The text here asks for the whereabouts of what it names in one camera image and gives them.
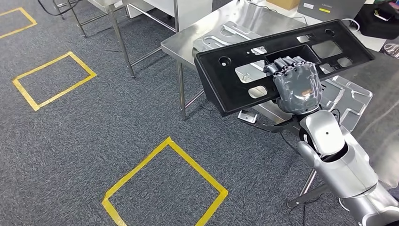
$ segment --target cardboard box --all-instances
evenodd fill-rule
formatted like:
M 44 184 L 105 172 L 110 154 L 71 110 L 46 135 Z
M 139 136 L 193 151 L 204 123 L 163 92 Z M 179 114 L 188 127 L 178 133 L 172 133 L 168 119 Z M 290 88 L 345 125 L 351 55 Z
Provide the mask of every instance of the cardboard box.
M 284 8 L 286 10 L 292 10 L 296 6 L 299 5 L 299 2 L 301 0 L 267 0 L 268 2 L 280 6 L 281 8 Z

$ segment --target yellow floor marking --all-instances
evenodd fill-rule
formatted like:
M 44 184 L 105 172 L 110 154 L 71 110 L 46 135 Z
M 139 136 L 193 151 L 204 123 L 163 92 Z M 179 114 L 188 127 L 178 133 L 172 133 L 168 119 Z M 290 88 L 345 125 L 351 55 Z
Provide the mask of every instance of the yellow floor marking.
M 77 82 L 76 84 L 72 85 L 71 87 L 67 88 L 66 90 L 56 94 L 55 96 L 51 97 L 50 99 L 44 101 L 41 104 L 37 104 L 34 99 L 31 97 L 31 95 L 29 95 L 29 93 L 25 90 L 25 88 L 21 85 L 21 83 L 18 81 L 19 79 L 28 76 L 34 72 L 37 72 L 49 65 L 54 64 L 57 61 L 60 61 L 66 57 L 70 56 L 72 59 L 74 59 L 88 74 L 89 76 L 84 78 L 83 80 Z M 50 61 L 47 62 L 31 71 L 28 71 L 26 73 L 23 73 L 21 75 L 18 75 L 14 80 L 13 80 L 13 84 L 15 85 L 15 87 L 19 90 L 19 92 L 22 94 L 22 96 L 25 97 L 26 101 L 30 104 L 30 106 L 34 109 L 34 111 L 39 110 L 41 107 L 44 107 L 46 105 L 48 105 L 49 103 L 53 102 L 54 100 L 62 97 L 63 95 L 67 94 L 68 92 L 72 91 L 73 89 L 77 88 L 78 86 L 80 86 L 81 84 L 89 81 L 90 79 L 94 78 L 96 76 L 96 73 L 94 73 L 94 71 L 92 71 L 83 61 L 81 61 L 74 53 L 72 52 L 67 52 L 66 54 Z
M 31 17 L 31 15 L 29 15 L 22 7 L 15 8 L 15 9 L 10 10 L 10 11 L 7 11 L 7 12 L 5 12 L 5 13 L 0 13 L 0 16 L 9 14 L 9 13 L 12 13 L 12 12 L 15 12 L 15 11 L 20 11 L 22 14 L 24 14 L 25 17 L 28 18 L 28 20 L 31 22 L 31 24 L 28 25 L 28 26 L 25 26 L 25 27 L 23 27 L 23 28 L 17 29 L 17 30 L 15 30 L 15 31 L 13 31 L 13 32 L 9 32 L 9 33 L 7 33 L 7 34 L 0 35 L 0 39 L 1 39 L 1 38 L 4 38 L 4 37 L 6 37 L 6 36 L 12 35 L 12 34 L 21 32 L 21 31 L 23 31 L 23 30 L 26 30 L 26 29 L 28 29 L 28 28 L 30 28 L 30 27 L 33 27 L 33 26 L 37 25 L 36 20 L 33 19 L 33 18 Z
M 120 217 L 116 209 L 112 206 L 109 198 L 120 189 L 128 180 L 130 180 L 141 168 L 143 168 L 149 161 L 151 161 L 159 152 L 161 152 L 167 145 L 169 145 L 174 151 L 176 151 L 186 162 L 188 162 L 201 176 L 203 176 L 216 190 L 220 193 L 218 197 L 213 201 L 210 207 L 207 209 L 205 214 L 199 219 L 195 226 L 205 225 L 211 216 L 214 214 L 216 209 L 220 206 L 223 200 L 226 198 L 228 191 L 219 184 L 208 172 L 206 172 L 198 163 L 194 161 L 186 152 L 183 151 L 173 140 L 168 137 L 158 147 L 156 147 L 141 163 L 139 163 L 134 169 L 132 169 L 127 175 L 122 177 L 114 186 L 112 186 L 106 193 L 102 201 L 102 205 L 105 210 L 111 216 L 113 221 L 118 226 L 127 226 L 123 219 Z

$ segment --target metal stand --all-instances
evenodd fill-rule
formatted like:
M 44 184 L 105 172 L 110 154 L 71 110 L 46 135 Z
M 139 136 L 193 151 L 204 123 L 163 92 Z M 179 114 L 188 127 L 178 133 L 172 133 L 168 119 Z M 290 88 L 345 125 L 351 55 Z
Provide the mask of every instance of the metal stand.
M 69 0 L 66 0 L 66 4 L 68 5 L 69 8 L 72 8 L 71 3 L 69 2 Z M 78 22 L 78 27 L 79 27 L 80 30 L 82 31 L 83 36 L 84 36 L 85 38 L 87 38 L 86 33 L 85 33 L 85 31 L 83 30 L 83 27 L 82 27 L 82 25 L 80 24 L 80 22 L 79 22 L 79 20 L 78 20 L 78 17 L 76 16 L 75 10 L 72 8 L 71 11 L 72 11 L 73 16 L 75 17 L 76 21 Z
M 58 14 L 61 14 L 60 8 L 58 7 L 58 5 L 57 5 L 57 3 L 56 3 L 56 0 L 53 0 L 53 4 L 54 4 L 54 8 L 56 8 L 56 10 L 57 10 L 57 13 L 58 13 Z M 62 14 L 59 15 L 59 17 L 60 17 L 61 19 L 65 20 L 65 18 L 64 18 L 64 16 L 63 16 Z
M 179 26 L 179 9 L 177 0 L 173 0 L 174 9 L 175 9 L 175 28 L 176 33 L 180 31 Z M 187 103 L 185 102 L 185 95 L 184 95 L 184 78 L 183 78 L 183 65 L 180 61 L 177 61 L 177 80 L 179 83 L 179 95 L 180 95 L 180 114 L 182 119 L 186 118 L 186 108 L 190 106 L 196 99 L 198 99 L 205 91 L 202 89 L 198 92 L 192 99 L 190 99 Z
M 129 61 L 128 52 L 126 51 L 125 43 L 123 42 L 122 35 L 120 34 L 120 30 L 119 30 L 119 26 L 118 26 L 118 21 L 116 20 L 115 13 L 114 13 L 113 10 L 111 10 L 109 13 L 110 13 L 110 15 L 111 15 L 111 20 L 112 20 L 112 23 L 113 23 L 113 28 L 114 28 L 115 33 L 116 33 L 116 38 L 118 39 L 118 42 L 119 42 L 119 44 L 120 44 L 120 48 L 122 49 L 123 57 L 125 58 L 125 62 L 126 62 L 126 64 L 127 64 L 127 67 L 128 67 L 128 69 L 129 69 L 130 74 L 132 75 L 133 78 L 135 78 L 135 73 L 133 72 L 132 65 L 131 65 L 131 63 L 130 63 L 130 61 Z
M 295 208 L 297 205 L 305 203 L 311 199 L 314 199 L 316 197 L 319 197 L 321 194 L 328 192 L 329 188 L 326 184 L 322 184 L 315 189 L 309 191 L 309 188 L 311 187 L 314 178 L 316 177 L 316 170 L 312 169 L 311 173 L 308 176 L 308 179 L 306 180 L 305 185 L 303 186 L 298 198 L 289 201 L 287 203 L 287 206 L 291 209 Z
M 53 1 L 54 1 L 54 5 L 55 5 L 56 8 L 58 9 L 58 11 L 59 11 L 59 8 L 60 8 L 60 7 L 65 6 L 64 3 L 63 3 L 63 4 L 57 5 L 57 4 L 55 3 L 55 0 L 53 0 Z M 72 3 L 72 2 L 70 2 L 70 0 L 67 0 L 67 3 L 65 3 L 65 4 L 68 5 L 69 7 L 71 7 L 71 3 Z M 135 5 L 133 5 L 133 4 L 128 4 L 128 5 L 131 6 L 132 8 L 134 8 L 135 10 L 139 11 L 139 12 L 142 13 L 143 15 L 148 16 L 150 19 L 152 19 L 152 20 L 158 22 L 158 23 L 161 24 L 162 26 L 168 28 L 169 30 L 171 30 L 171 31 L 173 31 L 173 32 L 176 32 L 177 29 L 175 29 L 175 28 L 173 28 L 173 27 L 167 25 L 166 23 L 160 21 L 160 20 L 157 19 L 156 17 L 154 17 L 154 16 L 148 14 L 147 12 L 141 10 L 140 8 L 136 7 Z M 76 16 L 75 11 L 74 11 L 73 9 L 72 9 L 71 11 L 72 11 L 72 13 L 73 13 L 73 15 L 74 15 L 76 21 L 78 22 L 78 27 L 80 28 L 80 30 L 81 30 L 81 32 L 83 33 L 83 36 L 84 36 L 85 38 L 87 38 L 87 35 L 86 35 L 86 33 L 85 33 L 84 29 L 83 29 L 83 26 L 84 26 L 84 25 L 86 25 L 86 24 L 88 24 L 88 23 L 91 23 L 91 22 L 93 22 L 93 21 L 95 21 L 95 20 L 97 20 L 97 19 L 100 19 L 100 18 L 102 18 L 102 17 L 104 17 L 104 16 L 106 16 L 106 15 L 108 15 L 108 14 L 111 15 L 112 25 L 113 25 L 113 28 L 114 28 L 114 30 L 115 30 L 115 33 L 116 33 L 116 37 L 117 37 L 117 39 L 118 39 L 118 42 L 119 42 L 119 44 L 120 44 L 120 48 L 122 49 L 123 58 L 125 59 L 125 62 L 126 62 L 126 65 L 127 65 L 127 67 L 128 67 L 129 73 L 132 75 L 133 78 L 135 78 L 135 74 L 134 74 L 134 71 L 133 71 L 133 68 L 132 68 L 132 67 L 133 67 L 134 65 L 136 65 L 136 64 L 138 64 L 138 63 L 140 63 L 140 62 L 142 62 L 143 60 L 147 59 L 148 57 L 152 56 L 153 54 L 157 53 L 158 51 L 162 50 L 162 48 L 161 48 L 161 47 L 158 47 L 158 48 L 154 49 L 153 51 L 149 52 L 148 54 L 142 56 L 141 58 L 139 58 L 139 59 L 137 59 L 136 61 L 134 61 L 134 62 L 131 63 L 130 60 L 129 60 L 128 52 L 126 51 L 125 43 L 124 43 L 124 41 L 123 41 L 122 35 L 121 35 L 121 33 L 120 33 L 120 30 L 119 30 L 118 21 L 117 21 L 117 19 L 116 19 L 116 17 L 115 17 L 115 11 L 120 10 L 120 9 L 122 9 L 122 8 L 123 8 L 123 7 L 120 7 L 120 8 L 118 8 L 118 9 L 116 9 L 116 10 L 110 10 L 110 11 L 107 12 L 107 13 L 103 13 L 103 14 L 101 14 L 101 15 L 98 15 L 98 16 L 96 16 L 96 17 L 94 17 L 94 18 L 91 18 L 91 19 L 89 19 L 89 20 L 87 20 L 87 21 L 85 21 L 85 22 L 82 22 L 82 23 L 79 21 L 78 17 Z M 125 6 L 124 8 L 125 8 L 125 11 L 126 11 L 126 15 L 128 16 L 128 7 Z

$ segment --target black plastic panel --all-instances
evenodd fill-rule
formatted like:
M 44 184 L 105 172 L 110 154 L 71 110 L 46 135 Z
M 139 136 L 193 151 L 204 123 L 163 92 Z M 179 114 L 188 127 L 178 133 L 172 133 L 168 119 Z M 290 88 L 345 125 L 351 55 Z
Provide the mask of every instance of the black plastic panel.
M 307 35 L 309 40 L 300 43 L 297 37 L 304 35 Z M 339 49 L 331 50 L 331 52 L 338 52 L 338 54 L 320 58 L 312 47 L 325 41 L 335 43 Z M 266 49 L 266 54 L 255 55 L 252 53 L 251 49 L 260 46 Z M 222 116 L 226 116 L 279 97 L 272 76 L 243 83 L 236 75 L 235 68 L 260 60 L 264 60 L 268 64 L 279 57 L 286 56 L 300 56 L 306 61 L 314 62 L 317 65 L 321 81 L 331 78 L 334 74 L 343 70 L 374 59 L 374 56 L 340 20 L 332 20 L 198 53 L 194 62 L 207 99 L 217 107 Z M 338 63 L 338 60 L 344 57 L 352 62 L 350 66 L 345 68 Z M 330 64 L 334 71 L 324 74 L 319 67 L 319 65 L 324 64 Z M 248 90 L 257 86 L 265 87 L 267 95 L 253 99 Z

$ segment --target gray box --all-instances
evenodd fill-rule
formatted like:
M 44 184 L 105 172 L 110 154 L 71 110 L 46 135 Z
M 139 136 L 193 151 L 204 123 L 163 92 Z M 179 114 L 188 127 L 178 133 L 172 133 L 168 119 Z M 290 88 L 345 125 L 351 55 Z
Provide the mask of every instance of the gray box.
M 321 21 L 355 18 L 365 0 L 301 0 L 298 12 Z

